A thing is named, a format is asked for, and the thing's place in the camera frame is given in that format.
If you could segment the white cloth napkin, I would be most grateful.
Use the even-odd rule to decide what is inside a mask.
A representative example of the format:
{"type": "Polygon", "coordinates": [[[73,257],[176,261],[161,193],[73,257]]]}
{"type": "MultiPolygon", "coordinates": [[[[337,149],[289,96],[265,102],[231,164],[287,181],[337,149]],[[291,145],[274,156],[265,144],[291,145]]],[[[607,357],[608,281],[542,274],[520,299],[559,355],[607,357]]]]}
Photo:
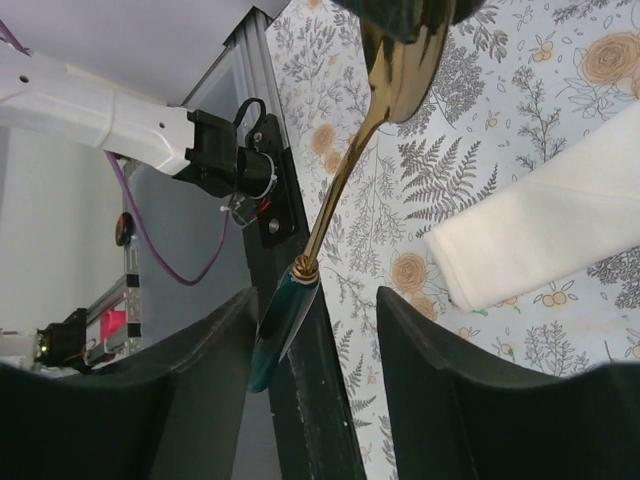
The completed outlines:
{"type": "Polygon", "coordinates": [[[425,236],[460,310],[483,309],[639,243],[639,105],[425,236]]]}

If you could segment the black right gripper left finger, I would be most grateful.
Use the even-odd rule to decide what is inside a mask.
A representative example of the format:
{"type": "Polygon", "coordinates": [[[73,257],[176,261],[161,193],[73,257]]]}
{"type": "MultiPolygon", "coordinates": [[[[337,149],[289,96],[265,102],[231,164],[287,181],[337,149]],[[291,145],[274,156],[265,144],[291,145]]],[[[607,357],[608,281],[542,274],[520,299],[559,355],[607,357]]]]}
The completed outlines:
{"type": "Polygon", "coordinates": [[[5,479],[228,479],[258,318],[253,288],[123,360],[59,378],[1,368],[5,479]]]}

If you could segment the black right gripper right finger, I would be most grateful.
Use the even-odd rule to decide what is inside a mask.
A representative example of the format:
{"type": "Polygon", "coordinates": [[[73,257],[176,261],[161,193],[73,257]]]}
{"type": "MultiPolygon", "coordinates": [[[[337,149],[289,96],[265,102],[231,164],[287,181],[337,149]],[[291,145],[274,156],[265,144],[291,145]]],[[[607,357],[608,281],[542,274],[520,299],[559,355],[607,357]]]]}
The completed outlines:
{"type": "Polygon", "coordinates": [[[402,479],[635,479],[639,367],[558,378],[503,360],[381,287],[376,319],[402,479]]]}

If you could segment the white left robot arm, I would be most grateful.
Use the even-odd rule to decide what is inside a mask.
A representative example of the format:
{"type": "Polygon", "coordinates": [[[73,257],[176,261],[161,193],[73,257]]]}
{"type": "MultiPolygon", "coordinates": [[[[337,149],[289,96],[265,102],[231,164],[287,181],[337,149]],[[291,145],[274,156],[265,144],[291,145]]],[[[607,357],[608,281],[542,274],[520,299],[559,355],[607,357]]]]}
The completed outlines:
{"type": "Polygon", "coordinates": [[[238,121],[168,107],[1,47],[1,123],[138,160],[215,197],[258,200],[277,180],[271,155],[238,143],[238,121]]]}

